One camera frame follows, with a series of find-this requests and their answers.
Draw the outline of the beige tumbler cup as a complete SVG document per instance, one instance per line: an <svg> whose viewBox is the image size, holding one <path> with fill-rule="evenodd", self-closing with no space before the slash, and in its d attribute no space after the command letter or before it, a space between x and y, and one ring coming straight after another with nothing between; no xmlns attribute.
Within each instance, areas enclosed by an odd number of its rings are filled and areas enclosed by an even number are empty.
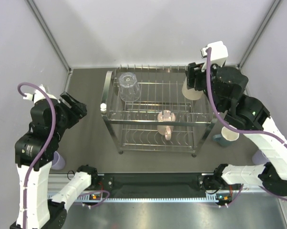
<svg viewBox="0 0 287 229"><path fill-rule="evenodd" d="M204 92L203 91L196 91L194 88L188 89L187 88L187 78L185 78L183 86L182 86L182 94L186 99L196 101L202 97Z"/></svg>

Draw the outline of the clear plastic cup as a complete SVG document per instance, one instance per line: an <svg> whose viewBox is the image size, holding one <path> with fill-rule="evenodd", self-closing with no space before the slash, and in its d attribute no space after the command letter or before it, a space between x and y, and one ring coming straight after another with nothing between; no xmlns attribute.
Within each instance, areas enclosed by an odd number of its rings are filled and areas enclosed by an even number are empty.
<svg viewBox="0 0 287 229"><path fill-rule="evenodd" d="M134 73L122 73L119 77L119 96L128 103L137 101L141 96L141 89Z"/></svg>

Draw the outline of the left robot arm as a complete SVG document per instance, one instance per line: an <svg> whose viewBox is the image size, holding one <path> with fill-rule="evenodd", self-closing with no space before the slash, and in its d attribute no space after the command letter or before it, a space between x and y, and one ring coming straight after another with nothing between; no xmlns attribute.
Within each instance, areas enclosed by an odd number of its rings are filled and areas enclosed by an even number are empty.
<svg viewBox="0 0 287 229"><path fill-rule="evenodd" d="M60 229L73 202L85 189L95 189L97 170L80 166L72 180L52 198L47 198L48 179L54 153L64 132L87 115L87 107L63 92L60 99L50 95L55 113L38 91L26 94L34 106L29 130L15 144L15 162L20 179L20 211L12 229Z"/></svg>

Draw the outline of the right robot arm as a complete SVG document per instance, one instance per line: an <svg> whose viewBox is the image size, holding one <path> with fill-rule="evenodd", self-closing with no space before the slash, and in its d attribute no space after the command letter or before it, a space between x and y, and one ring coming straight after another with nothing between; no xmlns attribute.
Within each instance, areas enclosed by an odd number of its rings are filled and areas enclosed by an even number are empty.
<svg viewBox="0 0 287 229"><path fill-rule="evenodd" d="M190 63L185 74L187 88L206 95L218 120L250 139L268 159L258 166L221 164L207 180L213 181L218 189L252 184L286 197L287 140L263 103L244 93L248 78L234 67L218 64L205 70L202 64Z"/></svg>

